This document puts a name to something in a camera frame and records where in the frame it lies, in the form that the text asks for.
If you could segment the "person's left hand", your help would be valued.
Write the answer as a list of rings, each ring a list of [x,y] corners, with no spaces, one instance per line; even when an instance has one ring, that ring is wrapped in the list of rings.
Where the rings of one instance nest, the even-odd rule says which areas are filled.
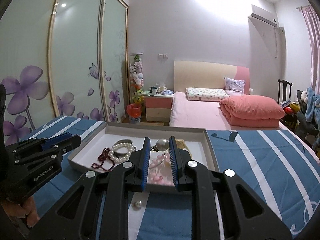
[[[5,213],[11,217],[26,218],[29,228],[32,228],[40,220],[33,196],[29,197],[23,204],[4,200],[1,202],[1,206]]]

